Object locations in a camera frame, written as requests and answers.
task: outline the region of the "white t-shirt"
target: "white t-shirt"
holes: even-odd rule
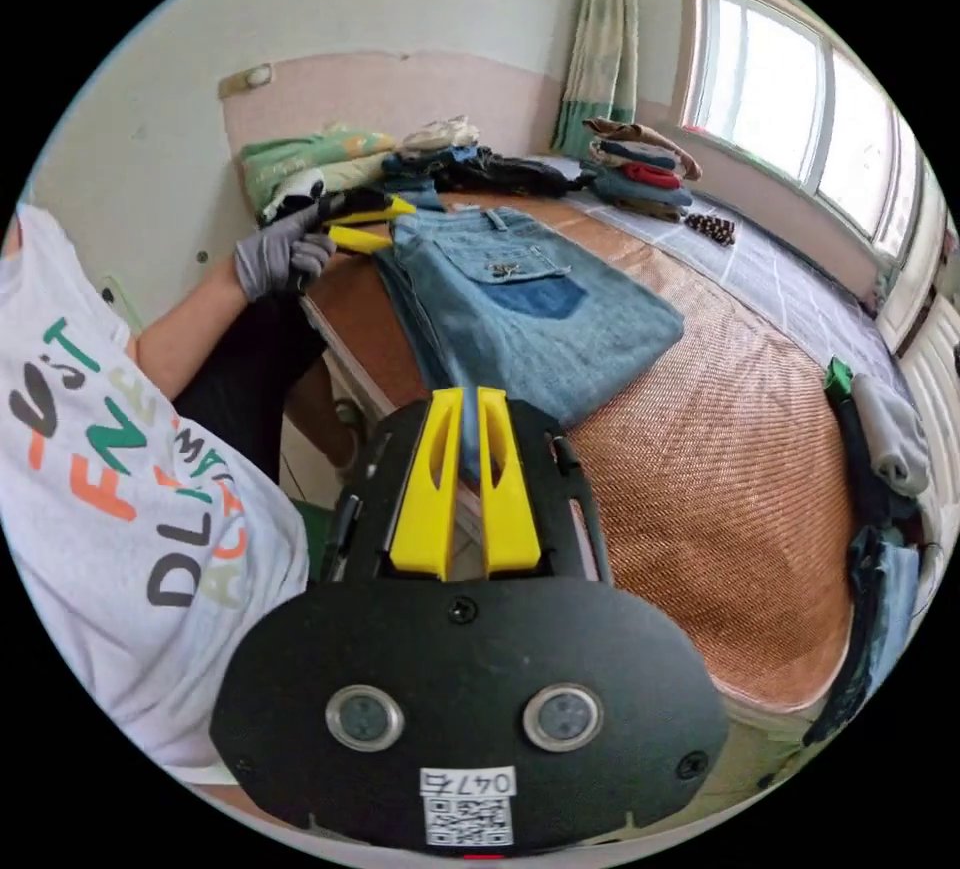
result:
[[[0,519],[70,668],[192,781],[219,763],[210,715],[237,644],[306,586],[304,524],[130,360],[57,221],[17,214],[22,248],[0,259]]]

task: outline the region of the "qr code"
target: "qr code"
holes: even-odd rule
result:
[[[509,796],[423,800],[427,844],[431,846],[512,846]]]

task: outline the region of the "wall switch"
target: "wall switch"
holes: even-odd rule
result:
[[[231,96],[249,92],[251,89],[259,89],[271,82],[273,82],[273,66],[265,62],[221,79],[217,86],[217,95],[220,99],[229,99]]]

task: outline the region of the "curtain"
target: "curtain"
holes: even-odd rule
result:
[[[637,108],[638,0],[580,0],[580,13],[560,116],[555,152],[587,158],[584,119],[606,116],[633,122]]]

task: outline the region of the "back pocket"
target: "back pocket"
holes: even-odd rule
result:
[[[492,303],[535,319],[567,319],[586,298],[570,278],[535,245],[495,239],[436,240],[446,258]]]
[[[556,265],[537,246],[503,243],[497,239],[435,240],[437,248],[468,279],[481,285],[506,285],[566,276],[570,269]]]

